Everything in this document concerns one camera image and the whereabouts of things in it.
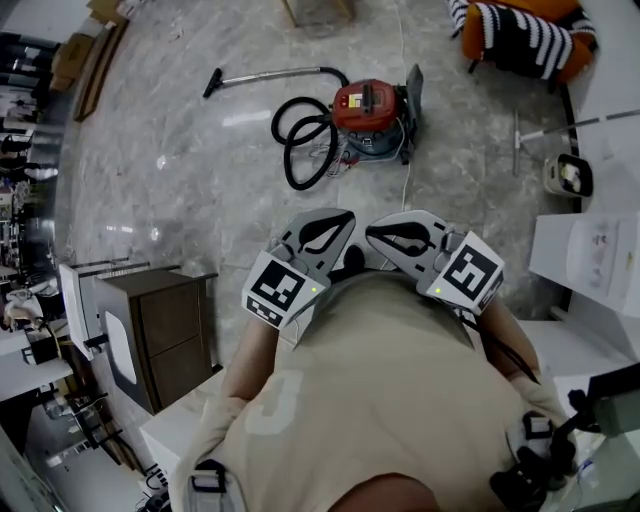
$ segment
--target mop handle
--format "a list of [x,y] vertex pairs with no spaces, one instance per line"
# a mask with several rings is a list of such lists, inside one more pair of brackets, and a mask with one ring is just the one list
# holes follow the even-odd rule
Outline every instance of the mop handle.
[[603,121],[613,121],[615,119],[622,119],[625,117],[632,117],[632,116],[638,116],[638,115],[640,115],[640,109],[627,110],[625,112],[618,112],[617,114],[609,114],[608,116],[592,117],[590,119],[585,119],[584,121],[578,121],[577,123],[569,124],[567,126],[561,126],[559,128],[550,128],[547,130],[538,130],[537,132],[521,135],[519,142],[526,142],[529,140],[538,139],[540,137],[544,137],[545,135],[549,135],[550,133],[565,132],[573,128],[580,128],[581,126],[588,126],[590,124],[596,124]]

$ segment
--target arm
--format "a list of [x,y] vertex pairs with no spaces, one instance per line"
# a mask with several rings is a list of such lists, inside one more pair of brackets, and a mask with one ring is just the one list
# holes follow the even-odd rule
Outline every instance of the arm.
[[222,382],[222,395],[253,400],[273,373],[278,330],[252,316]]
[[[481,330],[487,331],[515,350],[534,372],[540,371],[533,345],[500,297],[495,297],[476,320]],[[507,379],[511,380],[520,372],[520,369],[491,341],[483,339],[483,345],[489,362]]]

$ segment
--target vacuum wand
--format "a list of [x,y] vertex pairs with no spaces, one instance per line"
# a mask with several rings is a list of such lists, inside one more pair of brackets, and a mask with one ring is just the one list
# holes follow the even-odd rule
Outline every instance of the vacuum wand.
[[520,134],[520,118],[518,117],[518,111],[514,111],[514,137],[513,137],[513,175],[517,176],[520,168],[520,147],[524,142],[540,139],[546,137],[552,133],[567,132],[574,128],[580,128],[582,126],[588,126],[590,124],[597,124],[604,121],[614,121],[616,119],[623,119],[625,117],[640,116],[640,109],[626,110],[624,112],[618,112],[617,114],[609,114],[607,116],[592,117],[585,119],[584,121],[578,121],[577,123],[568,124],[566,126],[560,126],[558,128],[550,128],[547,130],[538,130],[527,134]]
[[207,88],[202,95],[203,98],[208,98],[213,94],[216,89],[222,87],[230,87],[233,85],[248,84],[251,82],[259,82],[262,80],[275,80],[277,78],[287,78],[290,76],[302,76],[302,75],[317,75],[322,73],[328,73],[337,77],[342,83],[342,87],[349,85],[349,80],[343,73],[337,69],[330,67],[314,67],[314,68],[293,68],[293,69],[281,69],[279,71],[263,71],[261,73],[254,73],[252,75],[239,76],[237,78],[227,78],[222,80],[222,69],[216,68],[211,75]]

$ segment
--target vacuum hose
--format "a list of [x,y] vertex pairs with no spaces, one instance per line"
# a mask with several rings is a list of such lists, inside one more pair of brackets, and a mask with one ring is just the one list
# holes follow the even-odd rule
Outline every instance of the vacuum hose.
[[[329,73],[337,77],[340,80],[342,87],[346,87],[347,85],[349,85],[349,80],[347,80],[347,77],[337,69],[327,67],[321,67],[318,69],[323,73]],[[320,111],[321,115],[308,116],[300,119],[300,121],[293,125],[285,138],[280,134],[280,120],[284,113],[295,105],[311,105],[313,107],[316,107]],[[296,139],[296,135],[298,134],[298,132],[304,126],[312,123],[317,123],[319,124],[319,126],[309,132],[307,135]],[[296,179],[293,177],[293,170],[291,168],[291,148],[293,148],[294,146],[300,146],[301,144],[305,144],[306,142],[315,139],[327,128],[329,128],[331,132],[331,141],[329,143],[327,156],[325,157],[324,162],[322,162],[320,169],[318,169],[318,171],[307,181],[296,181]],[[276,139],[276,141],[284,145],[284,175],[287,178],[287,182],[294,190],[307,190],[318,183],[318,181],[320,181],[320,178],[324,176],[324,173],[333,163],[333,159],[338,151],[338,130],[331,122],[331,112],[324,103],[321,103],[314,98],[308,98],[306,96],[300,96],[298,98],[290,99],[276,111],[271,121],[271,135],[273,135],[273,138]]]

